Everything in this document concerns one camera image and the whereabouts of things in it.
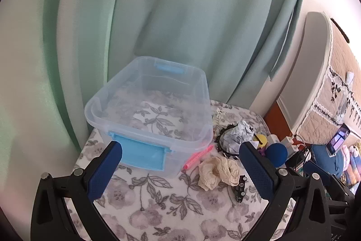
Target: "blue foam ball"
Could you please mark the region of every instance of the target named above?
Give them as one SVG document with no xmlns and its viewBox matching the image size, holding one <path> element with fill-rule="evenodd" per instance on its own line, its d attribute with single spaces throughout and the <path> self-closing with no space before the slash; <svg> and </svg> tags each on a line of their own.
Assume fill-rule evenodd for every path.
<svg viewBox="0 0 361 241">
<path fill-rule="evenodd" d="M 274 143 L 267 147 L 266 158 L 268 158 L 271 163 L 276 167 L 280 167 L 287 160 L 287 148 L 281 143 Z"/>
</svg>

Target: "yellow toy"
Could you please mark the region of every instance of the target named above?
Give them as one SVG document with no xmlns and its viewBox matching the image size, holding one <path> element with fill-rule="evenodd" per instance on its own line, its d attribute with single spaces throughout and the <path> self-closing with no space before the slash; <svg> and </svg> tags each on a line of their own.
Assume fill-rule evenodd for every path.
<svg viewBox="0 0 361 241">
<path fill-rule="evenodd" d="M 254 137 L 253 137 L 253 140 L 254 141 L 258 141 L 259 144 L 258 144 L 258 148 L 262 148 L 262 147 L 265 147 L 266 144 L 267 144 L 267 137 L 262 135 L 262 134 L 256 134 Z"/>
</svg>

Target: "clear plastic container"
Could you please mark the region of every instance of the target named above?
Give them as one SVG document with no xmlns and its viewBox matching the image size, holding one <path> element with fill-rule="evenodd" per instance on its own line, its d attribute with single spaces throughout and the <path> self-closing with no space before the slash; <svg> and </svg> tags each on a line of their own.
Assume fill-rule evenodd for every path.
<svg viewBox="0 0 361 241">
<path fill-rule="evenodd" d="M 104 143 L 123 148 L 122 164 L 176 176 L 192 153 L 213 138 L 205 73 L 199 68 L 140 56 L 85 106 Z"/>
</svg>

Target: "phone screen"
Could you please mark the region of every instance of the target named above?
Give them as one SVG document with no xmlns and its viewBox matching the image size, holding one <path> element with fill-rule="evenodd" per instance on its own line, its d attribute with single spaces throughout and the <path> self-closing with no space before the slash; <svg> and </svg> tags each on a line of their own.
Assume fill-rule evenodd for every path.
<svg viewBox="0 0 361 241">
<path fill-rule="evenodd" d="M 349 128 L 345 124 L 342 124 L 342 126 L 337 131 L 337 133 L 326 145 L 327 149 L 330 151 L 332 155 L 342 146 L 349 133 L 350 133 Z"/>
</svg>

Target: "pink straw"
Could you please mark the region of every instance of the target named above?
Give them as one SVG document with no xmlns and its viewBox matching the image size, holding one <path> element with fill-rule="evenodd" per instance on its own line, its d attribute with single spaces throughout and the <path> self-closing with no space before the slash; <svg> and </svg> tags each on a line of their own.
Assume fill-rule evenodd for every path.
<svg viewBox="0 0 361 241">
<path fill-rule="evenodd" d="M 183 166 L 183 169 L 188 170 L 192 165 L 194 165 L 203 155 L 210 152 L 213 149 L 214 145 L 211 144 L 208 146 L 205 150 L 196 152 L 192 154 L 192 156 L 187 160 L 185 165 Z"/>
</svg>

